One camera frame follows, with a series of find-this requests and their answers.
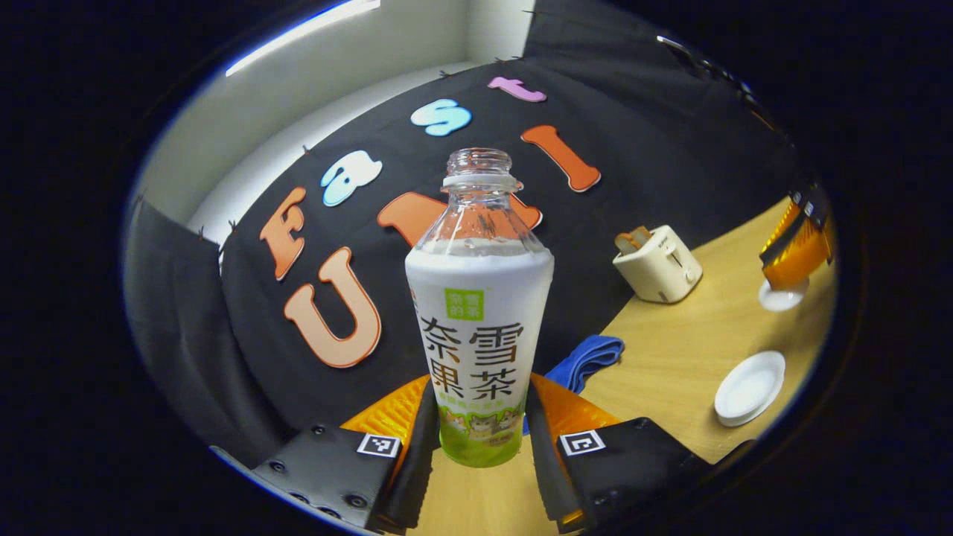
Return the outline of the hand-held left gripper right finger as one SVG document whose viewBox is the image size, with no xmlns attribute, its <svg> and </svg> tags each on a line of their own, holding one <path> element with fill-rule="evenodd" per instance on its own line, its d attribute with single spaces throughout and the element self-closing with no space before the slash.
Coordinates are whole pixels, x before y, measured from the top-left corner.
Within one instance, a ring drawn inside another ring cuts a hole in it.
<svg viewBox="0 0 953 536">
<path fill-rule="evenodd" d="M 712 471 L 650 418 L 620 420 L 541 374 L 531 376 L 526 420 L 545 512 L 561 533 L 647 512 Z"/>
</svg>

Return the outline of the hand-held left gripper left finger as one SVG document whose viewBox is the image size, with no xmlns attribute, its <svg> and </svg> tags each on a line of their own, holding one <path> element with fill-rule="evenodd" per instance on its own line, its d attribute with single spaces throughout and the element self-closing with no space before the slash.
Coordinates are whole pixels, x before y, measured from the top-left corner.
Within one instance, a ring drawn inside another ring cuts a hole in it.
<svg viewBox="0 0 953 536">
<path fill-rule="evenodd" d="M 438 447 L 428 376 L 346 423 L 314 423 L 252 471 L 270 491 L 356 529 L 405 534 L 418 525 Z"/>
</svg>

